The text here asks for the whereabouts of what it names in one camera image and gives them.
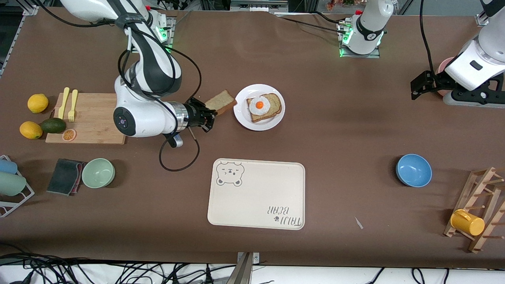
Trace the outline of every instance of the green bowl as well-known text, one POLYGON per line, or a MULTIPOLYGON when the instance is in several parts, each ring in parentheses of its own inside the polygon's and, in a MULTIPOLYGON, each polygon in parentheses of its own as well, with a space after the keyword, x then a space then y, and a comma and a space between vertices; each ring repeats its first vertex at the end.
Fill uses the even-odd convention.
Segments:
POLYGON ((82 182, 89 188, 100 188, 109 185, 116 170, 111 162, 98 158, 89 162, 82 171, 82 182))

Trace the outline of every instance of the small paper scrap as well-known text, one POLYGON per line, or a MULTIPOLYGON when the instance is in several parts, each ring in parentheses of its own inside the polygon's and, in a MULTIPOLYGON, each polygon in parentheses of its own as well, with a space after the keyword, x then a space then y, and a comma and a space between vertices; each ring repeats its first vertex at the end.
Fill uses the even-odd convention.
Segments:
POLYGON ((358 221, 356 217, 354 217, 354 219, 356 219, 356 223, 358 223, 358 226, 363 230, 363 225, 361 225, 361 223, 358 221))

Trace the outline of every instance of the wooden cutting board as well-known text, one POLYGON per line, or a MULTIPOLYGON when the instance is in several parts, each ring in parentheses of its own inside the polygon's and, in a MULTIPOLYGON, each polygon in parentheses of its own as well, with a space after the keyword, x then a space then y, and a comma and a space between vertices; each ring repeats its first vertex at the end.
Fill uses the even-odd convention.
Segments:
MULTIPOLYGON (((52 116, 58 116, 62 105, 63 93, 60 93, 52 116)), ((75 106, 75 121, 68 121, 68 112, 72 108, 72 92, 68 95, 63 120, 67 129, 74 129, 77 136, 73 141, 65 142, 61 134, 47 134, 46 143, 62 144, 118 144, 125 143, 126 136, 114 125, 113 114, 116 108, 115 93, 80 93, 75 106)))

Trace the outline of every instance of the yellow cup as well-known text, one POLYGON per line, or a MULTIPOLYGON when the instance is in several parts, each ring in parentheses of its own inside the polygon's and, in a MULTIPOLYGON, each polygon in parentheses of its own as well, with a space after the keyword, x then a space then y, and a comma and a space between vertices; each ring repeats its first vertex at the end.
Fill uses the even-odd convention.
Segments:
POLYGON ((470 235, 479 235, 484 230, 484 220, 475 215, 466 212, 463 209, 457 209, 450 217, 450 225, 470 235))

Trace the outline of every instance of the towel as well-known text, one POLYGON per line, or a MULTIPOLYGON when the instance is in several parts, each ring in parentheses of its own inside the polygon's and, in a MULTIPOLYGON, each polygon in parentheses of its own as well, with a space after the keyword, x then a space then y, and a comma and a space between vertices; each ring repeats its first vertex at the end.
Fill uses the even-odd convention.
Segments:
POLYGON ((76 195, 81 183, 84 164, 80 161, 58 159, 47 192, 65 196, 76 195))

